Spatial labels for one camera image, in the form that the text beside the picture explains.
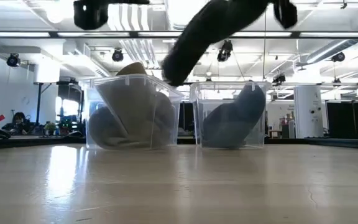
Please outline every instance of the beige cloth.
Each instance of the beige cloth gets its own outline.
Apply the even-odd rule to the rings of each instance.
[[[117,76],[147,75],[141,63],[124,67]],[[100,147],[129,144],[160,147],[169,143],[175,111],[167,96],[145,78],[114,80],[96,87],[110,111],[98,109],[89,119],[89,133]]]

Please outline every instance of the towel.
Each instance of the towel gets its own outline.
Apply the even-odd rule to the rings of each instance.
[[[141,63],[124,67],[117,76],[147,75]],[[89,133],[104,149],[124,146],[161,147],[170,142],[175,110],[170,99],[145,78],[114,80],[96,87],[108,107],[89,118]]]
[[[219,105],[203,121],[202,144],[206,147],[237,149],[255,128],[266,106],[258,85],[246,85],[232,103]]]

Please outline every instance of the clear plastic bin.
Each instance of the clear plastic bin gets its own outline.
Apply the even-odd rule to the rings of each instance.
[[[197,145],[217,149],[264,146],[268,82],[199,82],[190,88]]]
[[[95,79],[85,92],[88,148],[159,148],[176,144],[183,95],[148,75]]]

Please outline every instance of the wooden table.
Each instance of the wooden table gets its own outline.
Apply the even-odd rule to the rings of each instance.
[[[358,149],[0,149],[0,223],[358,223]]]

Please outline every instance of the white column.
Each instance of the white column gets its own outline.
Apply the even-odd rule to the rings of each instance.
[[[323,137],[320,86],[297,86],[294,98],[296,138]]]

